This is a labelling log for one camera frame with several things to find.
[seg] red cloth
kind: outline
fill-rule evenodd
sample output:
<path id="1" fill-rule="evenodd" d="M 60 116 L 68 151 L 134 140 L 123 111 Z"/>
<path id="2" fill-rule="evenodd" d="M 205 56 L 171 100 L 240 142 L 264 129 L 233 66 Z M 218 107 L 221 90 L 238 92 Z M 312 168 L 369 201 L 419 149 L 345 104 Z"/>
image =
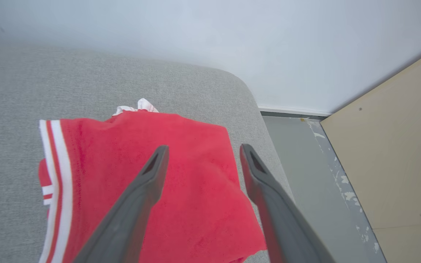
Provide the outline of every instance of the red cloth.
<path id="1" fill-rule="evenodd" d="M 266 249 L 224 127 L 125 111 L 105 122 L 40 121 L 40 130 L 39 176 L 50 204 L 41 263 L 71 262 L 159 145 L 170 158 L 141 263 L 242 262 Z"/>

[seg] beige board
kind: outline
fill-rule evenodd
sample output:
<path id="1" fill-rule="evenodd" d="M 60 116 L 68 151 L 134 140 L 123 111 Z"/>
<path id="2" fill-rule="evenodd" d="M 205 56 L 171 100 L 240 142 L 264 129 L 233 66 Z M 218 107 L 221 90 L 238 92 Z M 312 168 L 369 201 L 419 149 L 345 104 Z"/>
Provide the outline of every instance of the beige board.
<path id="1" fill-rule="evenodd" d="M 388 263 L 421 262 L 421 226 L 373 230 Z"/>
<path id="2" fill-rule="evenodd" d="M 383 228 L 397 228 L 391 238 L 398 238 L 398 247 L 412 249 L 413 237 L 407 245 L 399 238 L 407 235 L 402 227 L 421 226 L 421 59 L 321 125 L 372 228 L 382 237 L 378 240 L 386 259 L 394 253 L 383 246 L 392 242 L 382 235 L 389 233 Z"/>

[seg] gray floor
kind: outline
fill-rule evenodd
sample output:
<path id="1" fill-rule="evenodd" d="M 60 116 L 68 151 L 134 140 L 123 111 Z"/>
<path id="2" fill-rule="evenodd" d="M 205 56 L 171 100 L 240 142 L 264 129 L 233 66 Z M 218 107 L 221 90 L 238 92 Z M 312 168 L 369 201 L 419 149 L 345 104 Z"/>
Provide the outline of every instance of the gray floor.
<path id="1" fill-rule="evenodd" d="M 337 263 L 385 263 L 319 120 L 263 116 L 295 203 Z"/>

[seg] gray sofa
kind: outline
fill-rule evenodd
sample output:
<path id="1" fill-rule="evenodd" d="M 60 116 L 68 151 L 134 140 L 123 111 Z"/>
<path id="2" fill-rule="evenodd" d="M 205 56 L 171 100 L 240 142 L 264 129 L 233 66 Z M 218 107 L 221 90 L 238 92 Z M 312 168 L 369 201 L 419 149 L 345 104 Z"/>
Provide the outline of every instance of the gray sofa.
<path id="1" fill-rule="evenodd" d="M 42 251 L 47 207 L 37 178 L 43 158 L 38 120 L 106 120 L 117 106 L 136 106 L 142 97 L 160 112 L 227 127 L 243 191 L 239 146 L 250 143 L 292 196 L 256 102 L 234 75 L 0 40 L 0 263 L 38 262 Z M 262 251 L 247 262 L 269 260 Z"/>

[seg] baseboard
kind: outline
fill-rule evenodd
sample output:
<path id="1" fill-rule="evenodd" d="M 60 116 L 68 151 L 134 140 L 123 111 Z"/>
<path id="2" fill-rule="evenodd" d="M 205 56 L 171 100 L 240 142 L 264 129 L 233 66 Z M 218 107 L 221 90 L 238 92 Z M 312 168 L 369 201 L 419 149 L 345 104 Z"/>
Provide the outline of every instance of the baseboard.
<path id="1" fill-rule="evenodd" d="M 297 114 L 297 115 L 312 115 L 312 116 L 321 116 L 329 117 L 332 112 L 316 111 L 316 110 L 301 110 L 299 108 L 282 108 L 282 107 L 269 107 L 258 105 L 259 111 L 265 112 L 276 112 L 276 113 L 288 113 L 288 114 Z"/>

